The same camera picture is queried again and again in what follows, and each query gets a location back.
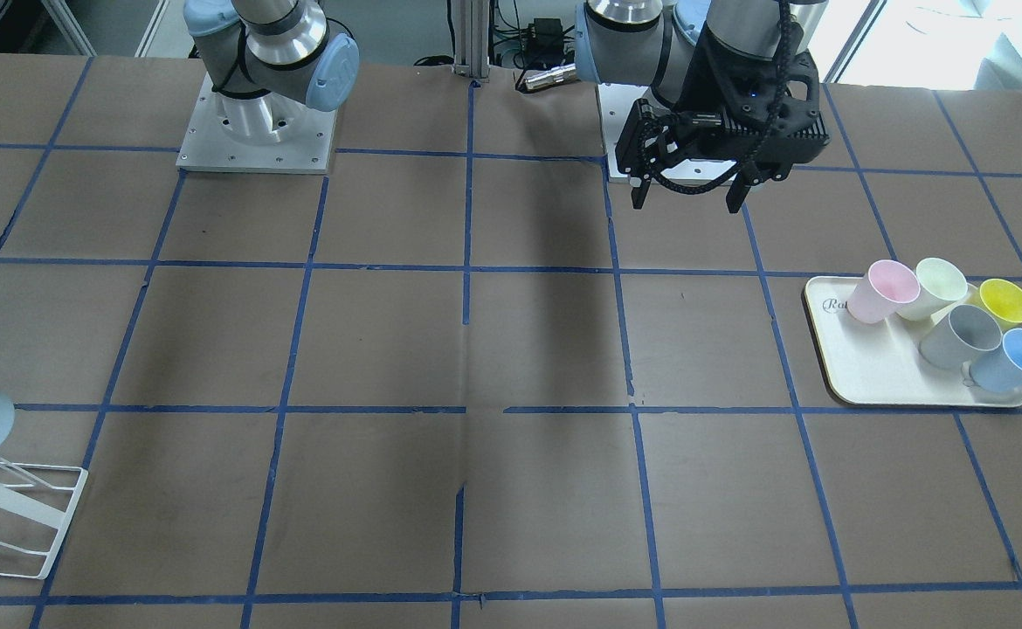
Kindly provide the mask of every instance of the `gray cup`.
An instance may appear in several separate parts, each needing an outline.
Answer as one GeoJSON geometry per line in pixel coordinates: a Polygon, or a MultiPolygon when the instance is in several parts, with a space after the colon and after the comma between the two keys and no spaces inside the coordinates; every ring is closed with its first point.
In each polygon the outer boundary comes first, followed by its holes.
{"type": "Polygon", "coordinates": [[[919,343],[919,354],[939,369],[959,369],[996,350],[1004,333],[991,314],[963,303],[938,321],[919,343]]]}

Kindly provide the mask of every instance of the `pink cup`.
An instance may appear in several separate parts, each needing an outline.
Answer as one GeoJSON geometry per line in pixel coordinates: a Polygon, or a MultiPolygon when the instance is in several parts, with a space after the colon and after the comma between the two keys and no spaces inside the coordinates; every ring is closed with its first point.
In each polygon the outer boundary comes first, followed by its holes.
{"type": "Polygon", "coordinates": [[[849,314],[864,323],[879,323],[919,298],[919,278],[893,260],[872,263],[849,296],[849,314]]]}

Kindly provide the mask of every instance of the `cylindrical metal part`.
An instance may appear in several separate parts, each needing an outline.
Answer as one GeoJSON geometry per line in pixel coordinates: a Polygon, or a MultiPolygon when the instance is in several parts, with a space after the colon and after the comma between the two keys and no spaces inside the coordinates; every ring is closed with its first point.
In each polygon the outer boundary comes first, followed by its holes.
{"type": "Polygon", "coordinates": [[[623,85],[651,85],[658,59],[662,56],[663,29],[673,28],[658,20],[642,31],[610,28],[609,20],[595,16],[590,10],[578,17],[578,40],[584,40],[595,66],[594,77],[580,73],[582,57],[577,58],[578,75],[582,79],[597,83],[621,83],[623,85]]]}
{"type": "Polygon", "coordinates": [[[294,10],[297,0],[231,0],[240,17],[251,24],[276,23],[294,10]]]}
{"type": "Polygon", "coordinates": [[[328,36],[328,20],[324,9],[316,1],[298,4],[299,19],[289,20],[290,27],[282,33],[270,29],[248,27],[250,36],[247,47],[260,59],[271,64],[290,64],[312,55],[328,36]]]}
{"type": "Polygon", "coordinates": [[[588,0],[596,15],[617,24],[647,24],[662,14],[662,0],[588,0]]]}
{"type": "MultiPolygon", "coordinates": [[[[829,0],[791,0],[791,15],[802,26],[802,43],[795,55],[806,50],[829,0]]],[[[779,46],[778,0],[713,0],[706,25],[719,43],[743,55],[771,59],[779,46]]]]}
{"type": "Polygon", "coordinates": [[[217,91],[225,94],[250,95],[260,92],[259,85],[243,76],[239,69],[239,27],[228,26],[216,33],[193,37],[200,59],[217,91]]]}
{"type": "Polygon", "coordinates": [[[271,92],[259,99],[240,100],[220,96],[224,129],[246,144],[276,144],[297,132],[300,104],[271,92]]]}

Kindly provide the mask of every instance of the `metal pole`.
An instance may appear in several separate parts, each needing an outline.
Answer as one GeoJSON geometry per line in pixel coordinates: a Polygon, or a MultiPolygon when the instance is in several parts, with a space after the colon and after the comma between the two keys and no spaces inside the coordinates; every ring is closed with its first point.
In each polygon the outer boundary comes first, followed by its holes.
{"type": "Polygon", "coordinates": [[[453,72],[470,79],[487,81],[491,62],[487,58],[487,36],[491,25],[489,0],[452,0],[453,21],[456,23],[456,53],[453,72]]]}
{"type": "Polygon", "coordinates": [[[868,7],[864,8],[862,19],[853,27],[853,32],[850,33],[849,39],[845,41],[845,45],[838,52],[838,58],[833,61],[830,72],[827,72],[826,83],[841,81],[841,76],[849,69],[849,63],[853,60],[853,56],[856,56],[856,52],[862,47],[869,33],[872,32],[875,20],[879,19],[880,13],[883,12],[883,8],[886,5],[887,0],[871,0],[868,3],[868,7]]]}
{"type": "Polygon", "coordinates": [[[92,47],[92,41],[88,40],[84,29],[81,29],[81,25],[76,20],[76,15],[73,15],[73,11],[63,0],[41,0],[41,5],[44,5],[45,10],[49,12],[49,16],[52,17],[53,23],[57,24],[57,28],[60,29],[60,35],[68,41],[69,46],[75,48],[77,52],[80,52],[81,55],[87,57],[95,56],[95,48],[92,47]]]}

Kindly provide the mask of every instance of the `cup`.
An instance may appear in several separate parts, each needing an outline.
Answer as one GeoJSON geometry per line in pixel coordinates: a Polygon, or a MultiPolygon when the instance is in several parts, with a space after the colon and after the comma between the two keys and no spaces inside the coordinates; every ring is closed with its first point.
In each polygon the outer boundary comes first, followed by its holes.
{"type": "Polygon", "coordinates": [[[970,366],[970,377],[983,390],[1006,393],[1022,386],[1022,327],[1004,332],[996,351],[970,366]]]}
{"type": "Polygon", "coordinates": [[[926,319],[951,303],[962,302],[969,284],[958,267],[941,258],[927,258],[915,266],[915,276],[919,278],[919,298],[899,308],[903,319],[918,321],[926,319]]]}
{"type": "Polygon", "coordinates": [[[959,369],[963,362],[996,350],[1003,335],[993,315],[966,303],[950,310],[923,338],[919,354],[939,369],[959,369]]]}
{"type": "Polygon", "coordinates": [[[1022,323],[1022,289],[1007,279],[985,279],[970,303],[993,315],[1002,330],[1022,323]]]}
{"type": "Polygon", "coordinates": [[[857,321],[879,323],[915,302],[919,290],[919,278],[914,271],[894,260],[879,260],[856,282],[845,307],[857,321]]]}

